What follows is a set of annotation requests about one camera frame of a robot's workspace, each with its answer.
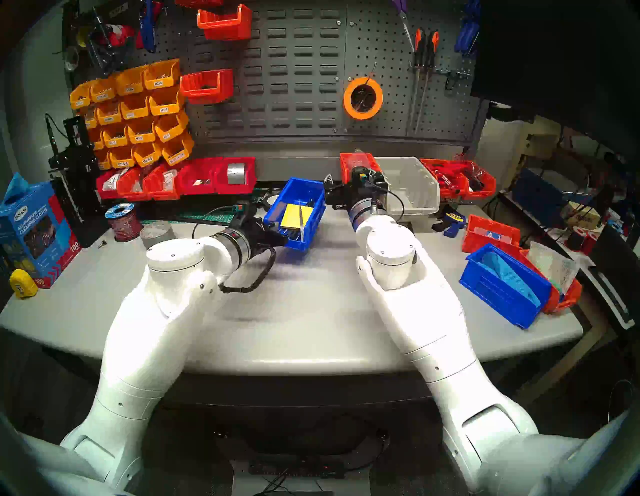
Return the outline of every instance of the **wire spool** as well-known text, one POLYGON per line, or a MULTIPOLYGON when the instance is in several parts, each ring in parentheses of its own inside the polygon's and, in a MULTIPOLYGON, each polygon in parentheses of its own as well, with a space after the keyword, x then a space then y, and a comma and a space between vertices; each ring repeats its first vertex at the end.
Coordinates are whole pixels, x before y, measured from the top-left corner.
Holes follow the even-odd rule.
POLYGON ((124 243, 136 239, 142 230, 142 224, 138 220, 134 204, 119 204, 107 210, 104 217, 113 229, 115 240, 124 243))

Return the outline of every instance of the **blue tool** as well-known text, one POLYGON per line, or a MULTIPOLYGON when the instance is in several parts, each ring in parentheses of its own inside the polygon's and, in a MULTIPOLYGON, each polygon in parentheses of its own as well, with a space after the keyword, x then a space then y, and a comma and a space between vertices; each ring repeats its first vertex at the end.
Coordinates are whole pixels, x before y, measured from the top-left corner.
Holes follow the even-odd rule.
POLYGON ((406 39, 409 40, 409 46, 411 47, 411 51, 415 52, 415 47, 413 46, 413 40, 411 38, 411 30, 409 29, 409 21, 406 16, 406 0, 391 0, 398 10, 398 15, 400 16, 400 20, 402 21, 402 25, 404 28, 404 33, 406 34, 406 39))

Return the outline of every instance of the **gray table surface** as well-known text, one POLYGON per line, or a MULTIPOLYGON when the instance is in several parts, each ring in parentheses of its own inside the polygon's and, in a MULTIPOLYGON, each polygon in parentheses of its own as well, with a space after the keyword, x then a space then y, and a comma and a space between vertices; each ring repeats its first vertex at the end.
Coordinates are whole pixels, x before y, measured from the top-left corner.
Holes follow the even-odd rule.
MULTIPOLYGON (((460 212, 485 216, 477 206, 460 212)), ((460 299, 476 355, 487 361, 553 346, 582 335, 566 310, 540 314, 528 330, 507 322, 459 284, 466 266, 454 239, 430 231, 433 218, 414 218, 416 236, 460 299)), ((193 224, 173 224, 178 237, 193 224)), ((199 236, 222 228, 201 225, 199 236)), ((369 301, 355 270, 358 247, 344 211, 327 208, 311 249, 278 248, 262 285, 250 294, 220 294, 211 305, 206 331, 195 340, 186 370, 249 375, 322 375, 395 372, 410 369, 369 301)), ((252 259, 230 285, 252 282, 267 254, 252 259)), ((145 267, 140 239, 116 243, 112 231, 74 259, 51 289, 27 300, 15 296, 0 314, 0 326, 48 346, 100 358, 120 302, 139 282, 145 267), (107 245, 97 248, 102 239, 107 245)), ((429 302, 419 310, 425 323, 437 312, 429 302)))

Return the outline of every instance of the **tape roll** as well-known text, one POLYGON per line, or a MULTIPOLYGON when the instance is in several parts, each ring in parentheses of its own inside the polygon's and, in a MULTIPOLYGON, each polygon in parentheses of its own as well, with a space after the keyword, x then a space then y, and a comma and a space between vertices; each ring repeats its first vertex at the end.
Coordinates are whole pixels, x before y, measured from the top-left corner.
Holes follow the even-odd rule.
POLYGON ((359 77, 344 90, 342 105, 350 117, 371 119, 382 107, 382 88, 370 77, 359 77))

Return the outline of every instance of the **duct tape roll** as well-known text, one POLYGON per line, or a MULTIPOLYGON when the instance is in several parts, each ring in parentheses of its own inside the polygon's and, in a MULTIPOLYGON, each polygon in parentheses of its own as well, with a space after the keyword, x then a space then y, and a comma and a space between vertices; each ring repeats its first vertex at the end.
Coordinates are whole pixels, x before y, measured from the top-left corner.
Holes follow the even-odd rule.
POLYGON ((142 239, 142 244, 145 245, 145 248, 149 249, 155 244, 168 241, 169 239, 175 239, 175 234, 173 233, 171 224, 166 220, 159 220, 145 225, 142 231, 140 231, 140 239, 142 239))
POLYGON ((246 184, 246 175, 243 163, 227 165, 227 183, 246 184))

